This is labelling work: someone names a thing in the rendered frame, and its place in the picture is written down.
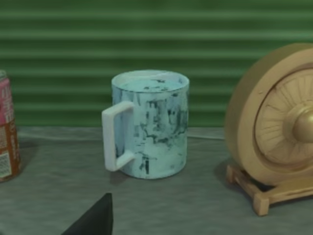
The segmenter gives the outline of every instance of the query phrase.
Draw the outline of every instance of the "green corrugated wall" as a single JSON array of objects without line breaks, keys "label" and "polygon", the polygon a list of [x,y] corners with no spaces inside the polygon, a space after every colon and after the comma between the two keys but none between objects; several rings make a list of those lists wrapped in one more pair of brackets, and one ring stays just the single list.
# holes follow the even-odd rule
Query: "green corrugated wall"
[{"label": "green corrugated wall", "polygon": [[160,69],[190,78],[190,126],[222,126],[249,66],[312,41],[308,0],[0,0],[18,125],[100,126],[114,75]]}]

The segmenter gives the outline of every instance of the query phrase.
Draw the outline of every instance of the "gong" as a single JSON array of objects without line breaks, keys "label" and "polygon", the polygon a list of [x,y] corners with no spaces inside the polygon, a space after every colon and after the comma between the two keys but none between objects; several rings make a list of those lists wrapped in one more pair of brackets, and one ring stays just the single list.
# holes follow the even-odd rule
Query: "gong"
[{"label": "gong", "polygon": [[256,62],[232,94],[224,129],[232,157],[255,180],[275,186],[313,176],[313,44]]}]

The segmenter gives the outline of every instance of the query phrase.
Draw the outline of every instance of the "light blue mug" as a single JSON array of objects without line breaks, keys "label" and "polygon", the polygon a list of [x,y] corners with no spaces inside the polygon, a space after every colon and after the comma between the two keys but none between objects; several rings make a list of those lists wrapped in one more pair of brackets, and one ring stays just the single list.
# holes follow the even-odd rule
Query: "light blue mug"
[{"label": "light blue mug", "polygon": [[187,158],[189,80],[137,70],[112,80],[113,106],[102,112],[105,167],[141,179],[181,171]]}]

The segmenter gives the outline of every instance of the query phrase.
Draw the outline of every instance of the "mug rim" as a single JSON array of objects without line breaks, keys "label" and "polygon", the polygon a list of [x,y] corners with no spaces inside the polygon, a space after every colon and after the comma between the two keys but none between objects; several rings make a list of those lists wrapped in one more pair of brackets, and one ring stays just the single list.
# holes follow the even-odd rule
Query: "mug rim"
[{"label": "mug rim", "polygon": [[[143,79],[151,79],[152,76],[154,76],[153,74],[152,75],[142,75],[141,76],[141,79],[139,78],[140,75],[135,75],[136,73],[141,73],[141,72],[151,72],[151,73],[155,73],[155,76],[159,76],[160,74],[162,73],[169,73],[169,75],[176,75],[179,77],[179,79],[182,79],[182,83],[181,83],[181,86],[178,86],[177,88],[173,88],[173,89],[169,89],[167,91],[134,91],[132,89],[125,89],[123,88],[122,86],[126,83],[121,83],[119,84],[118,82],[121,80],[121,79],[125,79],[125,80],[128,80],[128,79],[131,79],[132,76],[129,76],[129,77],[123,77],[125,75],[131,75],[133,73],[133,77],[136,77],[138,78],[138,80],[143,80]],[[189,86],[189,79],[187,76],[183,75],[182,73],[179,73],[179,72],[174,72],[174,71],[169,71],[169,70],[132,70],[132,71],[127,71],[127,72],[123,72],[123,73],[120,73],[116,76],[113,77],[112,79],[112,86],[115,86],[117,87],[118,89],[120,90],[124,90],[124,91],[128,91],[128,92],[134,92],[134,93],[168,93],[168,92],[173,92],[173,91],[177,91],[177,90],[181,90],[185,87],[188,87]]]}]

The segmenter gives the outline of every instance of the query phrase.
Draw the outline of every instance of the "wooden gong stand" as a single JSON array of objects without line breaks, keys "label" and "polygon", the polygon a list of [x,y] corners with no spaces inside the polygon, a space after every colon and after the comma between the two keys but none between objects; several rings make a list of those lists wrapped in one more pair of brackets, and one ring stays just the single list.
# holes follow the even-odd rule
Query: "wooden gong stand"
[{"label": "wooden gong stand", "polygon": [[224,129],[237,163],[226,179],[259,216],[271,204],[313,195],[313,44],[279,48],[254,64],[232,95]]}]

